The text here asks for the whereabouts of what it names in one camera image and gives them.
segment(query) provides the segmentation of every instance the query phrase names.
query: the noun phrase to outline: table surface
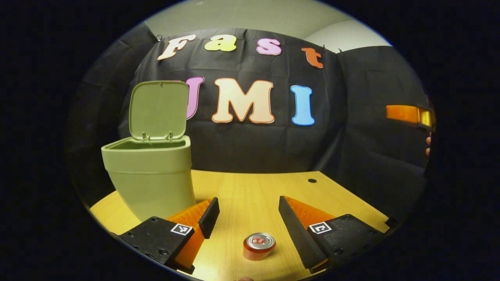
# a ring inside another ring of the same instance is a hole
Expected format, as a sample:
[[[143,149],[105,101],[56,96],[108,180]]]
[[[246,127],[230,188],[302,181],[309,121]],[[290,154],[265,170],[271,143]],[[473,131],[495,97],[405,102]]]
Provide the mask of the table surface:
[[[196,202],[217,197],[220,208],[210,239],[205,239],[193,262],[191,276],[201,280],[250,277],[255,281],[291,281],[311,276],[278,211],[282,195],[335,217],[352,214],[381,232],[389,229],[386,215],[319,171],[260,174],[193,170],[191,175]],[[90,212],[117,235],[141,223],[116,191],[92,206]],[[251,261],[243,257],[243,240],[256,232],[273,235],[276,248],[266,259]]]

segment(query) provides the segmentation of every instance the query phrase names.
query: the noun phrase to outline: colorful foam letter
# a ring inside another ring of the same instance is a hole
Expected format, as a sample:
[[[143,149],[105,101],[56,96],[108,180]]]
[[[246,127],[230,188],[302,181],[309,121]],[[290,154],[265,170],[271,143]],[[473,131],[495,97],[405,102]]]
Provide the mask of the colorful foam letter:
[[[299,126],[313,125],[315,120],[311,116],[310,96],[313,93],[311,88],[293,85],[290,90],[295,94],[295,116],[291,121]]]
[[[302,48],[302,51],[305,52],[305,57],[307,61],[313,66],[319,69],[323,68],[323,64],[318,61],[318,58],[321,58],[321,54],[317,53],[313,48]]]
[[[253,113],[249,116],[250,121],[261,124],[275,121],[274,115],[271,114],[270,95],[273,83],[270,81],[254,81],[246,94],[233,78],[219,78],[215,80],[215,84],[219,87],[217,113],[212,115],[212,121],[215,123],[233,121],[233,115],[229,113],[230,104],[240,122],[245,120],[252,105]]]
[[[236,43],[236,37],[233,35],[216,35],[212,38],[210,38],[210,42],[205,44],[205,49],[208,51],[224,51],[224,52],[230,52],[234,49],[236,49],[235,43]]]
[[[163,53],[157,58],[157,60],[161,61],[161,60],[168,59],[168,58],[175,56],[176,52],[174,52],[174,50],[176,48],[177,48],[177,50],[184,48],[184,46],[186,45],[188,40],[192,41],[195,38],[196,38],[196,34],[191,34],[188,36],[179,37],[179,38],[175,38],[175,39],[168,41],[168,46],[166,46],[165,51],[163,51]]]
[[[281,54],[280,41],[276,39],[262,38],[257,41],[257,52],[262,55],[277,56]]]
[[[195,115],[196,109],[198,109],[198,94],[200,93],[200,85],[205,81],[203,77],[192,77],[186,80],[186,84],[189,86],[189,97],[187,99],[187,116],[186,119],[190,119]]]

